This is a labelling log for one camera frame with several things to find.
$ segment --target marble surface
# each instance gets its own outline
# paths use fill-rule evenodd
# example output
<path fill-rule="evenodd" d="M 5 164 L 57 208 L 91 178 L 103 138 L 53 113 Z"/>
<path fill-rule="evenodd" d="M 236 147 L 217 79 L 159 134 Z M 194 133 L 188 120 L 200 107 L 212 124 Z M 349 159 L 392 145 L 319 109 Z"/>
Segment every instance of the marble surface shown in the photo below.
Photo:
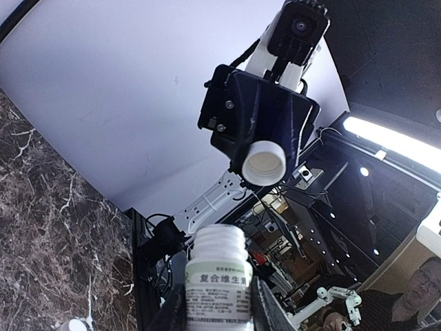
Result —
<path fill-rule="evenodd" d="M 0 331 L 136 330 L 130 235 L 0 91 Z"/>

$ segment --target fluorescent light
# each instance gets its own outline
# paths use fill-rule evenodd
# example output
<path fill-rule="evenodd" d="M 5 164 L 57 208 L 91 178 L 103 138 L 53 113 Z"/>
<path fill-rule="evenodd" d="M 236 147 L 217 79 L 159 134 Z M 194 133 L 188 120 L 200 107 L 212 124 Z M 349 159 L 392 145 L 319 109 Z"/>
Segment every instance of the fluorescent light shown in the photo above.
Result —
<path fill-rule="evenodd" d="M 360 168 L 360 173 L 361 173 L 363 176 L 365 176 L 365 177 L 368 177 L 368 176 L 369 176 L 369 170 L 366 169 L 366 168 L 364 168 L 364 167 L 361 167 L 361 168 Z"/>
<path fill-rule="evenodd" d="M 348 117 L 343 126 L 346 130 L 359 137 L 377 143 L 388 150 L 393 150 L 441 174 L 441 150 L 438 148 L 405 134 L 355 117 Z"/>

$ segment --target pill bottle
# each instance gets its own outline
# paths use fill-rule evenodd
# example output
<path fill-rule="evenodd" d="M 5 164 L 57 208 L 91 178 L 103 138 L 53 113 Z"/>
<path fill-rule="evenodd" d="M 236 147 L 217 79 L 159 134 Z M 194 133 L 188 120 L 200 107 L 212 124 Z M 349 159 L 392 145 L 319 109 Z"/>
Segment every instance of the pill bottle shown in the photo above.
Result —
<path fill-rule="evenodd" d="M 252 267 L 243 231 L 209 225 L 194 239 L 185 267 L 187 331 L 252 331 Z"/>
<path fill-rule="evenodd" d="M 55 331 L 88 331 L 88 328 L 79 319 L 71 319 L 61 324 Z"/>

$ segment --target screw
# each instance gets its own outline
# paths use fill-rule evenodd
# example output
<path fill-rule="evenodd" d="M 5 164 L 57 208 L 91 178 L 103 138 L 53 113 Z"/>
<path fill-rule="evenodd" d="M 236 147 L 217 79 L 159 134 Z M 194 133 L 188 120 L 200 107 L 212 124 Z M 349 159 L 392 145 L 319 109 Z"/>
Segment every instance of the screw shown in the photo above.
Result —
<path fill-rule="evenodd" d="M 231 100 L 228 100 L 227 102 L 225 102 L 225 107 L 227 109 L 233 109 L 234 108 L 234 103 Z"/>
<path fill-rule="evenodd" d="M 218 132 L 224 132 L 226 128 L 227 128 L 227 127 L 224 126 L 223 124 L 219 124 L 219 125 L 217 126 L 217 130 L 218 130 Z"/>

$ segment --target camera lens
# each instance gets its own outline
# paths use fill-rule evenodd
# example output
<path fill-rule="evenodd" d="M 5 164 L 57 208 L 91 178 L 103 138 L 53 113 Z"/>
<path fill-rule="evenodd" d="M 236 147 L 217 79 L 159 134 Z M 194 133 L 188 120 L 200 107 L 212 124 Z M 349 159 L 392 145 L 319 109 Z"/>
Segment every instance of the camera lens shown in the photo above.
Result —
<path fill-rule="evenodd" d="M 307 19 L 295 19 L 291 26 L 292 32 L 298 36 L 306 36 L 311 32 L 311 22 Z"/>

